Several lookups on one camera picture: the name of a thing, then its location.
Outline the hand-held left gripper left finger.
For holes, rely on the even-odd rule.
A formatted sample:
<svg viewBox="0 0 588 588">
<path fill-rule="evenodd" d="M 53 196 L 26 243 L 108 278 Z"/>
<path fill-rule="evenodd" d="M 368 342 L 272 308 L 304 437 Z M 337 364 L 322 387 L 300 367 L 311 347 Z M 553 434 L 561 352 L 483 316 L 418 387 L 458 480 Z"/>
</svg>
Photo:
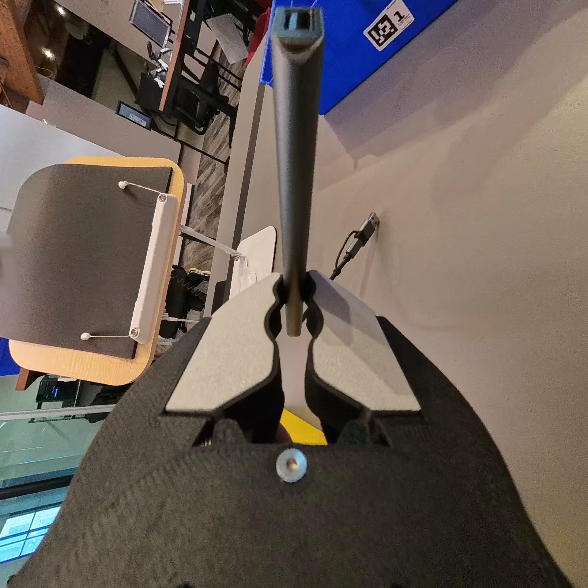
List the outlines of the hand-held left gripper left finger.
<svg viewBox="0 0 588 588">
<path fill-rule="evenodd" d="M 280 419 L 279 288 L 271 273 L 211 317 L 165 411 L 213 419 Z"/>
</svg>

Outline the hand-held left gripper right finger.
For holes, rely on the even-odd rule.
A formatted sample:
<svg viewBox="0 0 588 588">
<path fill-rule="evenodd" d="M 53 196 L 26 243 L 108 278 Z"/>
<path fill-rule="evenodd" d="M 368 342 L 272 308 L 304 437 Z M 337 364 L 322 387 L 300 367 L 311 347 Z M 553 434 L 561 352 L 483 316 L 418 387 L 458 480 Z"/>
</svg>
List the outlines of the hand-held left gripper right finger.
<svg viewBox="0 0 588 588">
<path fill-rule="evenodd" d="M 317 270 L 308 272 L 312 340 L 306 403 L 322 422 L 413 414 L 420 404 L 374 310 Z"/>
</svg>

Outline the yellow plastic bin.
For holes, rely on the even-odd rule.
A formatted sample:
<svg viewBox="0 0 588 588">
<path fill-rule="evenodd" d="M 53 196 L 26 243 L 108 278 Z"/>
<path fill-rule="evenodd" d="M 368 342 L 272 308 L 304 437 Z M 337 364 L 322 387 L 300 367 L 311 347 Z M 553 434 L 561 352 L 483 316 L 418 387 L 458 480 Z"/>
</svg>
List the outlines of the yellow plastic bin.
<svg viewBox="0 0 588 588">
<path fill-rule="evenodd" d="M 293 443 L 307 446 L 327 445 L 326 437 L 321 430 L 286 409 L 282 412 L 280 424 L 288 432 Z"/>
</svg>

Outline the dark grey usb hub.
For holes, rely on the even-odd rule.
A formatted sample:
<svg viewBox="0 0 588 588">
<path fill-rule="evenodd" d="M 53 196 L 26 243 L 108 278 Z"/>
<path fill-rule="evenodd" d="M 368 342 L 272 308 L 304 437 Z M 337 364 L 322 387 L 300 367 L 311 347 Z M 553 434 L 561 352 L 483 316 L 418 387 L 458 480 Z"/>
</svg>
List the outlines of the dark grey usb hub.
<svg viewBox="0 0 588 588">
<path fill-rule="evenodd" d="M 302 330 L 325 26 L 320 8 L 280 6 L 270 31 L 286 333 Z"/>
</svg>

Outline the white table pad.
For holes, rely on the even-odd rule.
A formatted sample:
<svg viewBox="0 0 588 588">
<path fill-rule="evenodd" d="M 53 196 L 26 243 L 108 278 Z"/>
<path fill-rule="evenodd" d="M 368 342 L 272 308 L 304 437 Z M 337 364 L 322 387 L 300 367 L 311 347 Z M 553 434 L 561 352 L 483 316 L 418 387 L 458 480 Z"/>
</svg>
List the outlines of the white table pad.
<svg viewBox="0 0 588 588">
<path fill-rule="evenodd" d="M 250 237 L 243 239 L 237 247 L 239 251 L 247 256 L 249 266 L 254 269 L 257 277 L 256 283 L 268 277 L 273 272 L 276 241 L 277 232 L 275 227 L 268 226 Z"/>
</svg>

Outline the black equipment rack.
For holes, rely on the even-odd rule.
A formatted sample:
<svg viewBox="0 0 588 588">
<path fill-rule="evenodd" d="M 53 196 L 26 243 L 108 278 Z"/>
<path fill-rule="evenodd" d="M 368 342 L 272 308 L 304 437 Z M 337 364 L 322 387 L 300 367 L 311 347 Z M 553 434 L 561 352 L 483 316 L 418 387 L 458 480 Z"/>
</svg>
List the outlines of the black equipment rack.
<svg viewBox="0 0 588 588">
<path fill-rule="evenodd" d="M 41 377 L 36 394 L 36 409 L 46 403 L 61 403 L 61 408 L 73 408 L 79 395 L 81 381 L 55 375 Z"/>
</svg>

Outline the black office chair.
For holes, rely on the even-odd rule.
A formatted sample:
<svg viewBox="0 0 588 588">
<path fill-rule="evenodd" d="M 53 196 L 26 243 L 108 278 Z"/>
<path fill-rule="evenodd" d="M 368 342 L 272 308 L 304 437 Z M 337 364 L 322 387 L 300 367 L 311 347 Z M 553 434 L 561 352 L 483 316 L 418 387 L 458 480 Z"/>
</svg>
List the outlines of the black office chair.
<svg viewBox="0 0 588 588">
<path fill-rule="evenodd" d="M 229 143 L 236 125 L 238 107 L 229 103 L 229 98 L 221 94 L 221 76 L 218 62 L 208 62 L 198 82 L 182 76 L 173 98 L 174 116 L 198 135 L 204 135 L 218 114 L 229 119 Z"/>
</svg>

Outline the wooden desk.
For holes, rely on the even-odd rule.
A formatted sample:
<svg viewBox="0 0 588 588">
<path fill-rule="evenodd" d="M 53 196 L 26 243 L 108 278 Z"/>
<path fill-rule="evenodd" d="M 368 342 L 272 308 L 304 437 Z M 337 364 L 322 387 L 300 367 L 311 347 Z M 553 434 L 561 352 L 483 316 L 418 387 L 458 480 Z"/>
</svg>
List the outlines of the wooden desk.
<svg viewBox="0 0 588 588">
<path fill-rule="evenodd" d="M 173 98 L 181 77 L 198 82 L 205 65 L 214 60 L 198 47 L 203 24 L 210 18 L 227 15 L 229 24 L 240 24 L 237 27 L 238 40 L 247 44 L 249 36 L 254 32 L 256 20 L 262 12 L 262 5 L 258 1 L 184 1 L 176 27 L 171 61 L 162 88 L 159 112 L 172 116 L 178 121 L 174 116 Z M 227 68 L 219 66 L 220 75 L 224 77 L 221 81 L 240 90 L 240 86 L 228 78 L 228 76 L 235 79 L 238 77 L 230 73 Z"/>
</svg>

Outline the blue plastic bin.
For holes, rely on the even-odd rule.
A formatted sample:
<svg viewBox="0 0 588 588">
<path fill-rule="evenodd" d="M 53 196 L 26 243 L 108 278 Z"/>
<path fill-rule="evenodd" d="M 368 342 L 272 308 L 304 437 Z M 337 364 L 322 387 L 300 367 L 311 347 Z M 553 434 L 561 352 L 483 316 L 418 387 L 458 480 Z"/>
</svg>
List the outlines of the blue plastic bin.
<svg viewBox="0 0 588 588">
<path fill-rule="evenodd" d="M 284 7 L 320 8 L 325 21 L 319 113 L 349 93 L 447 11 L 455 1 L 274 1 Z"/>
</svg>

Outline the red bin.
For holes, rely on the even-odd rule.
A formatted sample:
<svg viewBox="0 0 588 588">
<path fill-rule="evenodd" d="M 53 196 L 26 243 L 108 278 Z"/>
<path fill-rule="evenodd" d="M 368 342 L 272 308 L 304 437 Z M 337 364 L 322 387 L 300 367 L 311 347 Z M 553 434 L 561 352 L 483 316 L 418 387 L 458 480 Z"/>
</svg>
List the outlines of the red bin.
<svg viewBox="0 0 588 588">
<path fill-rule="evenodd" d="M 262 39 L 268 32 L 270 12 L 271 6 L 267 7 L 267 9 L 256 20 L 254 33 L 252 35 L 252 40 L 249 47 L 249 54 L 246 59 L 246 65 L 250 64 L 252 58 L 254 57 L 257 49 L 261 44 Z"/>
</svg>

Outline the grey desk monitor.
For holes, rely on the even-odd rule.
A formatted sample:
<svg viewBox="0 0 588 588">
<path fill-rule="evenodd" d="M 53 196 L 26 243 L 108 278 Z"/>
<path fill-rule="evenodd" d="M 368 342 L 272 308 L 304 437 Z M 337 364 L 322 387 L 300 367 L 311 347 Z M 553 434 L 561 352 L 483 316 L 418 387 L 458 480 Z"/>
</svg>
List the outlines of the grey desk monitor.
<svg viewBox="0 0 588 588">
<path fill-rule="evenodd" d="M 173 32 L 172 20 L 149 1 L 134 1 L 129 23 L 160 48 L 166 48 Z"/>
</svg>

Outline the white mount bracket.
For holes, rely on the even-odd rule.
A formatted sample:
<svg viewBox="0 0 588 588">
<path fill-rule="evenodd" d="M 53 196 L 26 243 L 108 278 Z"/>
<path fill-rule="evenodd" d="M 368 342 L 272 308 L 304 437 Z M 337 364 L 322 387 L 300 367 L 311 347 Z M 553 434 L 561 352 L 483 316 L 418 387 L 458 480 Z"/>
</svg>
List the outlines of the white mount bracket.
<svg viewBox="0 0 588 588">
<path fill-rule="evenodd" d="M 202 233 L 195 231 L 187 226 L 180 225 L 179 236 L 182 239 L 189 239 L 194 242 L 203 243 L 212 246 L 225 254 L 228 254 L 233 261 L 233 270 L 231 284 L 229 287 L 228 299 L 233 298 L 239 293 L 256 283 L 257 277 L 253 268 L 249 266 L 247 256 L 237 249 L 233 249 L 223 243 L 209 238 Z"/>
</svg>

